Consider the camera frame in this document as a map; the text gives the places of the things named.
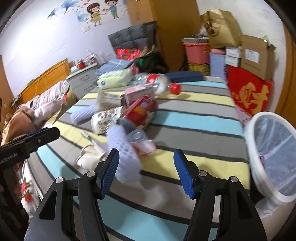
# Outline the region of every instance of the brown paper bag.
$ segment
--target brown paper bag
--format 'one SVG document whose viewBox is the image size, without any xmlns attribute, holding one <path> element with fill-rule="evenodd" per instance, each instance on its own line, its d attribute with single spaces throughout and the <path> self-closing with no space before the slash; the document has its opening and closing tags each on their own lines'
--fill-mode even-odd
<svg viewBox="0 0 296 241">
<path fill-rule="evenodd" d="M 215 9 L 201 15 L 211 48 L 241 46 L 242 31 L 231 12 Z"/>
</svg>

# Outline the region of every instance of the yellow stripe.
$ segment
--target yellow stripe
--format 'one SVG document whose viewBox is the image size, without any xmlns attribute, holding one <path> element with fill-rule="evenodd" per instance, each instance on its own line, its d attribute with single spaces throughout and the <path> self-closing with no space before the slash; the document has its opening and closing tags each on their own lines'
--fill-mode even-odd
<svg viewBox="0 0 296 241">
<path fill-rule="evenodd" d="M 107 91 L 107 93 L 122 95 L 123 91 Z M 97 93 L 88 93 L 83 99 L 95 99 L 97 98 Z M 182 91 L 180 95 L 173 95 L 166 93 L 160 96 L 157 96 L 157 99 L 176 99 L 176 100 L 187 100 L 187 101 L 198 101 L 198 102 L 209 102 L 215 104 L 224 104 L 228 106 L 234 106 L 233 99 L 229 96 L 219 96 L 214 94 L 203 94 L 203 93 L 192 93 Z"/>
<path fill-rule="evenodd" d="M 82 129 L 57 121 L 53 126 L 59 128 L 61 135 L 80 146 L 86 146 L 89 141 L 81 136 Z M 104 136 L 98 136 L 86 131 L 92 138 L 102 143 L 107 142 Z M 243 186 L 249 189 L 249 165 L 243 162 L 229 162 L 218 159 L 210 159 L 199 156 L 186 155 L 188 160 L 194 161 L 200 170 L 209 172 L 212 176 L 228 179 L 230 176 L 237 176 Z M 142 158 L 143 170 L 161 176 L 179 179 L 173 163 L 173 152 L 158 149 L 153 156 Z"/>
</svg>

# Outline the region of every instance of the blue stripe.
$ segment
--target blue stripe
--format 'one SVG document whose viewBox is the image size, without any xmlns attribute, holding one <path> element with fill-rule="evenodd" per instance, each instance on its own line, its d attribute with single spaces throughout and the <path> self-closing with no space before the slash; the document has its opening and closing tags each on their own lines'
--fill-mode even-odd
<svg viewBox="0 0 296 241">
<path fill-rule="evenodd" d="M 46 145 L 39 147 L 37 153 L 54 178 L 63 176 L 69 180 L 79 177 Z M 188 227 L 133 209 L 109 196 L 98 203 L 104 224 L 135 241 L 182 241 Z M 217 229 L 212 228 L 209 240 L 215 239 L 216 234 Z"/>
<path fill-rule="evenodd" d="M 181 85 L 209 86 L 209 87 L 228 89 L 228 86 L 225 83 L 210 82 L 210 81 L 182 82 L 180 84 Z"/>
<path fill-rule="evenodd" d="M 83 108 L 85 108 L 85 106 L 74 105 L 67 112 L 73 113 Z M 243 129 L 238 120 L 224 119 L 223 117 L 217 116 L 200 116 L 189 113 L 158 110 L 151 123 L 243 136 Z"/>
</svg>

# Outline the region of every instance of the black bag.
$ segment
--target black bag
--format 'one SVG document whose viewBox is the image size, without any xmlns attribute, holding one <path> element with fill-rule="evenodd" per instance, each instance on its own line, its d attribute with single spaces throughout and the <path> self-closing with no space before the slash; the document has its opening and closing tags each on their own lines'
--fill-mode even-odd
<svg viewBox="0 0 296 241">
<path fill-rule="evenodd" d="M 169 71 L 169 67 L 163 60 L 160 52 L 139 57 L 135 59 L 134 64 L 139 68 L 140 72 L 165 74 Z"/>
</svg>

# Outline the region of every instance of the headboard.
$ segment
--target headboard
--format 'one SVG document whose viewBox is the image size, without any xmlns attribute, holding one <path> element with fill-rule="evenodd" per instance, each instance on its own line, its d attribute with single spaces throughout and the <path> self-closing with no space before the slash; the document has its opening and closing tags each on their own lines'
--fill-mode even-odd
<svg viewBox="0 0 296 241">
<path fill-rule="evenodd" d="M 64 59 L 58 62 L 27 85 L 21 92 L 21 98 L 17 102 L 17 105 L 25 104 L 36 95 L 42 94 L 59 81 L 66 79 L 69 73 L 70 66 L 68 60 Z"/>
</svg>

